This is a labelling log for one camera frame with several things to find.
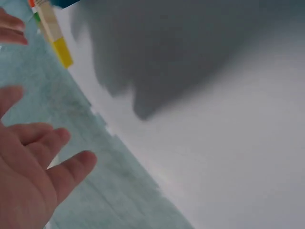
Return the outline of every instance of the fingernail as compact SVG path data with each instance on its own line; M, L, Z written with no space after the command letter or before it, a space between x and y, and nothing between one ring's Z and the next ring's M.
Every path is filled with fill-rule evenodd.
M20 32L24 32L24 30L25 30L25 24L18 25L18 26L16 27L16 30L18 30L18 31L20 31Z

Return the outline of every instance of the white wall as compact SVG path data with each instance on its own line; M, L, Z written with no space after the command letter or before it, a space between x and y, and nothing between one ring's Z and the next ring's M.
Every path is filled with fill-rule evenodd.
M214 83L142 122L132 90L112 98L99 85L90 30L82 28L78 40L71 33L77 8L58 11L72 76L197 229L305 227L302 17L270 23L215 72Z

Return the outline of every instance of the yellow strip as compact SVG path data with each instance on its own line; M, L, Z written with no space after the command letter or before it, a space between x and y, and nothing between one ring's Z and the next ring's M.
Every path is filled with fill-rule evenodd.
M65 68L73 64L73 59L70 55L69 49L66 45L64 38L60 38L55 42L51 42L54 51L56 52L60 62Z

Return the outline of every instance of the teal fabric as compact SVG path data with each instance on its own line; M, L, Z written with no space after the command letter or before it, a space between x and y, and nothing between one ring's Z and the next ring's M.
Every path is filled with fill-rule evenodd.
M60 161L90 149L96 169L63 204L51 220L52 229L191 229L165 199L158 186L128 149L90 112L90 104L51 47L37 34L26 0L0 0L0 6L27 22L28 46L2 45L0 86L22 84L24 99L3 118L6 125L47 122L67 127L72 140Z
M51 0L51 3L54 6L59 6L61 8L66 8L68 6L71 6L72 4L78 2L79 0Z

